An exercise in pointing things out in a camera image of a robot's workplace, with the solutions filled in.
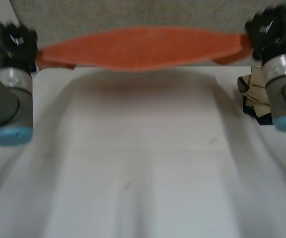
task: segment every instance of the silver metal band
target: silver metal band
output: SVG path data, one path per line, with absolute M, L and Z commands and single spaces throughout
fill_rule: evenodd
M 33 80 L 29 73 L 17 68 L 1 68 L 0 81 L 8 88 L 20 88 L 33 94 Z
M 286 55 L 277 56 L 264 64 L 263 75 L 265 82 L 286 75 Z

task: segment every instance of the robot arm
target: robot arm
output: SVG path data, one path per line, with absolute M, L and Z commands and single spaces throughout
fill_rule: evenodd
M 35 71 L 36 32 L 0 24 L 0 145 L 28 143 L 33 135 L 31 72 Z
M 278 130 L 286 131 L 286 55 L 269 60 L 262 71 L 273 123 Z
M 273 123 L 286 131 L 286 7 L 256 14 L 245 28 L 254 48 L 253 57 L 262 61 Z

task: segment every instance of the gray cloth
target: gray cloth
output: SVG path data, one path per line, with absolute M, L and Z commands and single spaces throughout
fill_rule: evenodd
M 166 24 L 244 32 L 245 22 L 282 0 L 10 0 L 18 19 L 34 27 L 39 46 L 114 27 Z M 245 60 L 241 65 L 251 65 Z

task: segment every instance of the orange cloth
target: orange cloth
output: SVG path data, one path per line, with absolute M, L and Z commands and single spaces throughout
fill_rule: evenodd
M 40 67 L 90 64 L 147 71 L 213 60 L 228 64 L 252 54 L 246 35 L 197 28 L 140 26 L 81 36 L 41 49 Z

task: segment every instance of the small stain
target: small stain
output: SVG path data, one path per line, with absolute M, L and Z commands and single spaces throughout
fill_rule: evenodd
M 208 141 L 208 144 L 211 145 L 218 140 L 219 136 L 213 137 L 211 140 Z
M 128 190 L 129 189 L 129 187 L 131 186 L 131 182 L 128 182 L 127 184 L 126 184 L 126 186 L 125 186 L 125 190 Z

